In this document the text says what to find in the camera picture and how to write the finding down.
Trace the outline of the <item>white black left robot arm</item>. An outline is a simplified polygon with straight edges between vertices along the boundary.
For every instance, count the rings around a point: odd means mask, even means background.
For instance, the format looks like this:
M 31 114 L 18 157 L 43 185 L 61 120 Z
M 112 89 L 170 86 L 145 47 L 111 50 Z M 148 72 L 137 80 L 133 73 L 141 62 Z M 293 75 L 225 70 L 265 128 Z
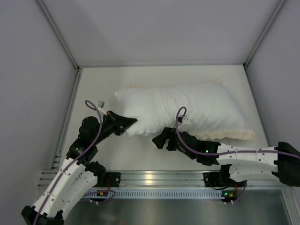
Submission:
M 92 159 L 97 144 L 110 135 L 122 135 L 137 119 L 107 111 L 99 119 L 86 117 L 79 128 L 78 138 L 70 146 L 65 159 L 44 193 L 32 206 L 21 212 L 28 225 L 62 225 L 71 210 L 84 195 L 106 177 L 106 168 Z

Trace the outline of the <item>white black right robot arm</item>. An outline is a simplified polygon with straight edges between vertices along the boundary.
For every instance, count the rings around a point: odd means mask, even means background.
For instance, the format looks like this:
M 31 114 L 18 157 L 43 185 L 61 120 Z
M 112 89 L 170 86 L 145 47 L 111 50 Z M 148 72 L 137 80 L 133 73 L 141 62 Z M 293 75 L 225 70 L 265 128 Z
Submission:
M 179 151 L 191 160 L 205 165 L 219 165 L 218 180 L 222 186 L 231 181 L 278 180 L 300 185 L 300 153 L 287 142 L 275 147 L 248 149 L 214 141 L 200 141 L 187 132 L 165 127 L 152 142 L 158 149 Z

